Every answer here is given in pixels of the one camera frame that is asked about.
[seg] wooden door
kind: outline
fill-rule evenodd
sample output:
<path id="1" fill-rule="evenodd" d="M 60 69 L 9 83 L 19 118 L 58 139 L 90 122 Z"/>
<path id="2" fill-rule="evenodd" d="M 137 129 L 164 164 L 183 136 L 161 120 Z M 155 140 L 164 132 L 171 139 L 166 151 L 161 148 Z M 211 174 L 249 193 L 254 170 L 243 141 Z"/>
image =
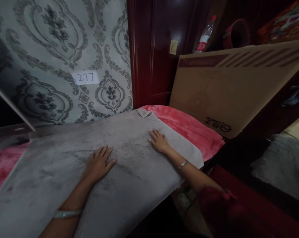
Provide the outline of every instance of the wooden door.
<path id="1" fill-rule="evenodd" d="M 179 55 L 191 54 L 211 0 L 127 0 L 134 108 L 168 105 Z M 178 41 L 176 55 L 169 54 Z"/>

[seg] damask pattern wallpaper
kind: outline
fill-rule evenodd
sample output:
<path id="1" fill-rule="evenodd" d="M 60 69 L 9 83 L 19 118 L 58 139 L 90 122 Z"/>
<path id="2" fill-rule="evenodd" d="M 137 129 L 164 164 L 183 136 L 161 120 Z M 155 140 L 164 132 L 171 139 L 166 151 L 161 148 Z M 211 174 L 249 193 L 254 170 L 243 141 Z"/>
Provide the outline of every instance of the damask pattern wallpaper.
<path id="1" fill-rule="evenodd" d="M 126 0 L 1 0 L 0 88 L 35 126 L 132 109 Z"/>

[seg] silver bangle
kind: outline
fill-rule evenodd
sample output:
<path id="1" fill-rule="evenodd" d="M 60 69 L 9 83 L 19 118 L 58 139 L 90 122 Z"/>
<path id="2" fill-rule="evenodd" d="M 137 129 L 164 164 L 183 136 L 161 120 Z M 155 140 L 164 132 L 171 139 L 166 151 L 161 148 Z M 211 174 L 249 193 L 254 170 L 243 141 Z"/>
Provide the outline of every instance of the silver bangle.
<path id="1" fill-rule="evenodd" d="M 185 162 L 183 162 L 179 167 L 178 167 L 178 169 L 181 169 L 182 167 L 184 167 L 185 166 L 185 164 L 188 162 L 188 160 L 186 160 Z"/>
<path id="2" fill-rule="evenodd" d="M 56 219 L 65 219 L 65 218 L 72 218 L 80 215 L 82 209 L 76 211 L 59 211 L 57 210 L 54 214 L 54 218 Z"/>

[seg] pink fleece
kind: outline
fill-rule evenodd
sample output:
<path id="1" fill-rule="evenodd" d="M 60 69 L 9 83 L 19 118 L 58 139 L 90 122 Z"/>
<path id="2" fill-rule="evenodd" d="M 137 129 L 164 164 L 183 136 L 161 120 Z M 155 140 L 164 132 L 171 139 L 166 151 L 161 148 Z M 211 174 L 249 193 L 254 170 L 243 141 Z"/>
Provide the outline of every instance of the pink fleece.
<path id="1" fill-rule="evenodd" d="M 211 159 L 224 145 L 222 136 L 184 112 L 161 105 L 141 108 L 153 112 L 165 124 L 193 143 L 201 151 L 204 162 Z"/>

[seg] cardboard box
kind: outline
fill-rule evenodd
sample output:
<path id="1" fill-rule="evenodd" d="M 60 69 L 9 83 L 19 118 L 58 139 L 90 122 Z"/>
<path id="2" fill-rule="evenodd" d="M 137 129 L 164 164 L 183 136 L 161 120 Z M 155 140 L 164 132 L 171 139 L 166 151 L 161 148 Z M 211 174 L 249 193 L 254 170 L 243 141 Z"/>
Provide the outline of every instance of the cardboard box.
<path id="1" fill-rule="evenodd" d="M 299 70 L 299 40 L 180 56 L 169 106 L 236 137 Z"/>

